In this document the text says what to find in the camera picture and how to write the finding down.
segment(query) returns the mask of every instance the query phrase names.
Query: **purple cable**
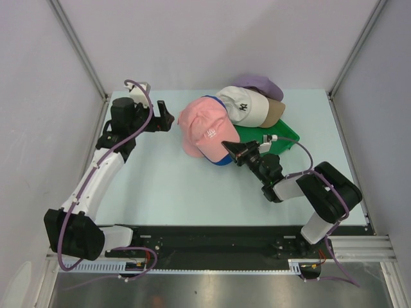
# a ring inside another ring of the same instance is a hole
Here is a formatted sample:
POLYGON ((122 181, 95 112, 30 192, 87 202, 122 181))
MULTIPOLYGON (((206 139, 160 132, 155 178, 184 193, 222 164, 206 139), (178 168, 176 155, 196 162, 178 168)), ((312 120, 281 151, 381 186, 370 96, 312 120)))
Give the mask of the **purple cable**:
POLYGON ((299 143, 298 141, 296 141, 294 139, 291 139, 291 138, 277 136, 277 139, 278 140, 287 140, 287 141, 294 142, 295 144, 298 144, 308 154, 308 157, 310 158, 310 167, 307 170, 300 171, 300 172, 295 172, 295 173, 290 173, 289 175, 286 175, 286 178, 292 178, 292 177, 297 176, 297 175, 303 175, 303 174, 307 173, 308 171, 310 171, 311 169, 313 169, 313 167, 314 167, 313 157, 312 157, 310 151, 308 151, 308 149, 305 146, 303 146, 301 143, 299 143))
MULTIPOLYGON (((79 189, 77 195, 76 195, 76 200, 79 200, 80 197, 82 196, 85 188, 87 187, 87 185, 90 182, 90 179, 92 178, 93 174, 96 172, 96 170, 98 169, 98 167, 100 166, 100 164, 118 147, 124 145, 125 143, 127 143, 128 141, 130 141, 133 138, 136 138, 140 133, 142 133, 144 131, 144 129, 146 128, 146 126, 148 125, 148 123, 150 122, 152 116, 153 116, 153 104, 152 101, 150 99, 150 97, 147 94, 147 91, 144 90, 144 88, 142 86, 140 86, 140 84, 138 84, 137 82, 133 81, 133 80, 125 80, 124 84, 127 85, 128 83, 132 83, 133 85, 135 85, 136 87, 140 88, 140 90, 143 92, 143 94, 146 96, 146 99, 148 100, 148 104, 149 104, 149 109, 150 112, 148 114, 147 120, 144 122, 144 124, 132 135, 128 136, 126 139, 124 139, 123 141, 117 143, 116 145, 114 145, 111 149, 109 149, 100 159, 99 161, 97 161, 97 167, 93 167, 89 173, 89 175, 87 175, 87 178, 85 179, 83 185, 81 186, 81 188, 79 189)), ((62 224, 62 228, 60 229, 60 235, 58 236, 58 243, 57 243, 57 260, 58 260, 58 264, 60 265, 60 267, 62 268, 62 270, 64 271, 71 271, 72 269, 76 268, 77 265, 79 265, 79 263, 81 263, 83 261, 83 259, 79 259, 73 266, 71 267, 66 267, 63 263, 63 256, 62 256, 62 248, 63 248, 63 240, 64 240, 64 234, 66 232, 66 228, 67 228, 67 224, 69 222, 69 218, 71 213, 73 212, 75 206, 77 205, 77 202, 72 202, 69 210, 67 211, 67 214, 63 220, 63 224, 62 224)))
MULTIPOLYGON (((136 280, 136 279, 138 279, 138 278, 141 278, 141 277, 145 276, 145 275, 146 275, 149 271, 151 271, 151 270, 154 268, 154 266, 157 264, 157 254, 156 254, 152 249, 149 249, 149 248, 146 248, 146 247, 119 247, 119 248, 115 248, 115 249, 113 249, 113 250, 144 250, 144 251, 146 251, 146 252, 150 252, 150 253, 154 256, 153 264, 152 264, 149 268, 147 268, 146 270, 142 271, 142 272, 141 272, 140 274, 138 274, 136 277, 128 278, 128 281, 136 280)), ((103 279, 106 279, 106 278, 119 278, 119 277, 118 277, 118 275, 105 275, 105 276, 100 276, 100 277, 97 277, 97 278, 94 278, 94 279, 91 279, 91 280, 82 282, 81 284, 77 284, 77 285, 75 285, 75 286, 66 287, 66 288, 63 289, 63 291, 68 291, 68 290, 76 289, 76 288, 78 288, 78 287, 86 286, 87 284, 91 284, 91 283, 93 283, 93 282, 96 282, 96 281, 99 281, 99 280, 103 280, 103 279)))
POLYGON ((311 153, 301 143, 299 143, 299 142, 297 142, 293 139, 286 138, 286 137, 278 137, 278 139, 292 141, 292 142, 298 144, 308 154, 308 156, 310 157, 310 162, 311 162, 311 166, 310 166, 309 169, 307 169, 305 171, 301 171, 301 172, 290 173, 289 175, 286 175, 285 178, 292 178, 292 177, 295 177, 295 176, 309 174, 309 173, 315 175, 317 178, 322 180, 328 186, 328 188, 331 190, 331 192, 337 197, 338 201, 341 203, 341 205, 342 205, 342 207, 344 208, 344 211, 345 211, 345 215, 333 226, 333 228, 331 228, 331 230, 324 237, 324 240, 326 242, 326 247, 327 247, 328 253, 333 258, 335 264, 338 266, 338 268, 341 270, 341 272, 348 279, 340 278, 340 277, 322 277, 322 278, 318 278, 318 279, 305 279, 303 275, 300 275, 300 277, 303 278, 304 281, 339 280, 339 281, 344 281, 344 282, 348 282, 350 284, 353 284, 356 287, 360 287, 359 283, 357 283, 357 281, 353 277, 351 277, 350 274, 348 274, 348 272, 344 269, 344 267, 341 265, 341 263, 339 263, 339 261, 335 257, 335 255, 334 255, 334 253, 333 253, 333 251, 332 251, 332 249, 331 249, 331 247, 328 243, 328 236, 330 236, 331 233, 333 233, 334 230, 337 229, 337 227, 340 225, 341 221, 343 221, 343 220, 345 220, 349 217, 349 209, 348 209, 347 204, 345 203, 345 201, 341 197, 341 195, 338 193, 338 191, 331 185, 331 183, 322 174, 318 173, 316 170, 313 169, 313 157, 312 157, 311 153))

